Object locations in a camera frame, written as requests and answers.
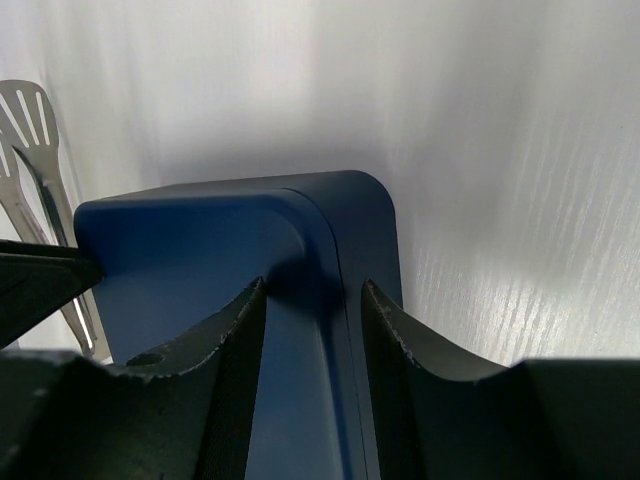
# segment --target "white surface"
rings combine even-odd
[[[358,168],[437,331],[502,363],[640,352],[640,3],[3,5],[0,74],[52,94],[82,199]]]

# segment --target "slotted spatula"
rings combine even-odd
[[[0,131],[24,160],[38,189],[47,221],[59,245],[77,246],[73,231],[73,212],[64,190],[58,160],[60,137],[53,107],[44,89],[25,80],[0,81]],[[96,337],[100,331],[97,308],[90,292],[78,298],[80,314],[85,320],[90,341],[103,344]]]
[[[0,133],[0,203],[7,212],[9,220],[16,229],[18,236],[27,243],[49,243],[38,220],[20,186],[20,172],[13,147],[9,140]],[[80,317],[75,305],[69,303],[60,309],[67,325],[80,344],[85,355],[91,354],[91,345],[82,328]]]

